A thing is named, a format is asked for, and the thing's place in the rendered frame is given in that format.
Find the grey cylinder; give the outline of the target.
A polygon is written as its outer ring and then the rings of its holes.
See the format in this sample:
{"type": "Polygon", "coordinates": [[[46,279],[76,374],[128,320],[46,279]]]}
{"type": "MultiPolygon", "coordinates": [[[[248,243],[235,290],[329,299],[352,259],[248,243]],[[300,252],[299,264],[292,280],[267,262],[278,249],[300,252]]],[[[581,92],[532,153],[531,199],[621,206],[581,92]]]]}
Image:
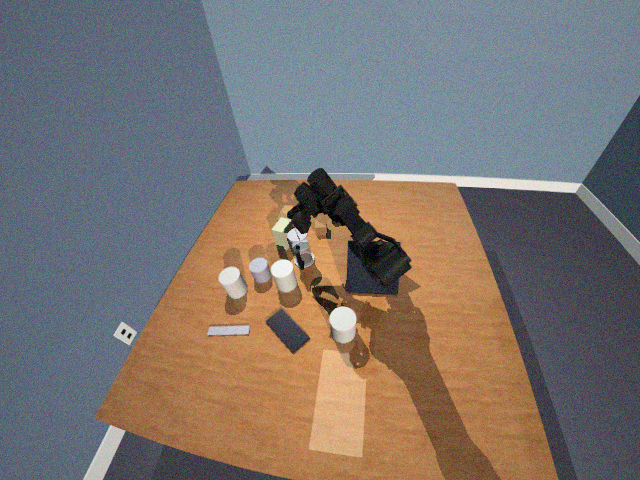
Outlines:
{"type": "Polygon", "coordinates": [[[268,261],[264,258],[256,258],[249,264],[249,269],[258,283],[264,283],[272,278],[268,261]]]}
{"type": "Polygon", "coordinates": [[[248,285],[237,267],[224,269],[219,274],[219,281],[229,297],[233,299],[245,296],[248,291],[248,285]]]}
{"type": "Polygon", "coordinates": [[[338,307],[330,315],[331,333],[336,342],[351,342],[356,334],[356,314],[349,307],[338,307]]]}
{"type": "Polygon", "coordinates": [[[296,288],[297,280],[290,261],[279,260],[271,266],[270,271],[280,291],[288,292],[296,288]]]}

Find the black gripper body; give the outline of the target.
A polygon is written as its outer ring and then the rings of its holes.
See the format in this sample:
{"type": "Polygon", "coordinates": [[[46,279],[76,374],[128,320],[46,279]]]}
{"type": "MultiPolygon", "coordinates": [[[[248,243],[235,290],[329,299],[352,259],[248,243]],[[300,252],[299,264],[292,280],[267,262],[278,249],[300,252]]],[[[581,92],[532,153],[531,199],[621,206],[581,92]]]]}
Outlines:
{"type": "Polygon", "coordinates": [[[312,206],[308,208],[303,208],[303,210],[296,212],[291,222],[297,228],[297,230],[301,234],[308,233],[309,228],[311,226],[311,215],[316,218],[319,213],[323,213],[326,215],[326,212],[322,209],[324,206],[320,203],[322,197],[318,194],[314,197],[315,202],[312,206]]]}

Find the light grey flat bar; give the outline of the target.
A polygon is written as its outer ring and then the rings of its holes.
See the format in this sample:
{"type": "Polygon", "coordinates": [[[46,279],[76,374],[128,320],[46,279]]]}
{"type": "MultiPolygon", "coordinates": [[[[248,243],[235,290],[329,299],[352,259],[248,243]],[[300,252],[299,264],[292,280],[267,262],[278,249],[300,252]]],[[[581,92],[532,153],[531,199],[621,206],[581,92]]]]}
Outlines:
{"type": "Polygon", "coordinates": [[[208,330],[207,335],[246,335],[249,334],[250,331],[250,327],[251,326],[226,326],[226,327],[220,327],[220,326],[213,326],[210,327],[208,330]]]}

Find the pale yellow block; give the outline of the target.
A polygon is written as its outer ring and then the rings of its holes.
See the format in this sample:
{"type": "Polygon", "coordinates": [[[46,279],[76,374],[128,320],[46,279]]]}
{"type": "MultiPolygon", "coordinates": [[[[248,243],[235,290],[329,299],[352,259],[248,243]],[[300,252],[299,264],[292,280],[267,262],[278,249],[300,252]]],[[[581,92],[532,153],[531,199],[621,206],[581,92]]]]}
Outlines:
{"type": "Polygon", "coordinates": [[[271,229],[276,247],[282,250],[288,250],[290,247],[290,241],[287,234],[293,229],[291,219],[280,218],[277,223],[271,229]]]}

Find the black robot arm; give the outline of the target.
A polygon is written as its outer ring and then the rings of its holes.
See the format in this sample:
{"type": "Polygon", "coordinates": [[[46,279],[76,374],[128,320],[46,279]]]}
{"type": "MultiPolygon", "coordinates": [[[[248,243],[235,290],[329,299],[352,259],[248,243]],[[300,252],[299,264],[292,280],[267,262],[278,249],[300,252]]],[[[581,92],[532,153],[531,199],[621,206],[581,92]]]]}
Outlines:
{"type": "Polygon", "coordinates": [[[295,190],[294,196],[305,208],[313,205],[314,197],[320,195],[322,209],[332,221],[346,225],[352,233],[351,238],[358,245],[361,264],[374,282],[387,288],[395,280],[412,269],[412,259],[404,252],[399,243],[392,237],[378,233],[370,222],[359,215],[358,204],[341,185],[337,187],[323,168],[314,170],[308,177],[309,186],[302,182],[295,190]],[[312,188],[311,186],[314,188],[312,188]],[[345,193],[347,194],[345,194],[345,193]],[[331,212],[330,212],[331,211],[331,212]],[[380,238],[374,245],[364,251],[364,247],[375,238],[380,238]],[[387,242],[393,243],[391,247],[387,242]],[[365,258],[365,255],[367,256],[365,258]],[[367,266],[366,265],[367,261],[367,266]]]}

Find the glass french press with black knob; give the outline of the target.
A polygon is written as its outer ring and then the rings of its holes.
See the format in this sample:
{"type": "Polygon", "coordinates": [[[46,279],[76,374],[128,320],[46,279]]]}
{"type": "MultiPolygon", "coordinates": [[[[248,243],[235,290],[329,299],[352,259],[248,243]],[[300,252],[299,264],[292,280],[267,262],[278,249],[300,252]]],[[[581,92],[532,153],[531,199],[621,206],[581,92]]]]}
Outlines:
{"type": "Polygon", "coordinates": [[[314,263],[315,257],[311,251],[308,233],[301,234],[295,227],[288,232],[287,237],[295,257],[294,262],[296,266],[300,267],[300,270],[311,266],[314,263]]]}

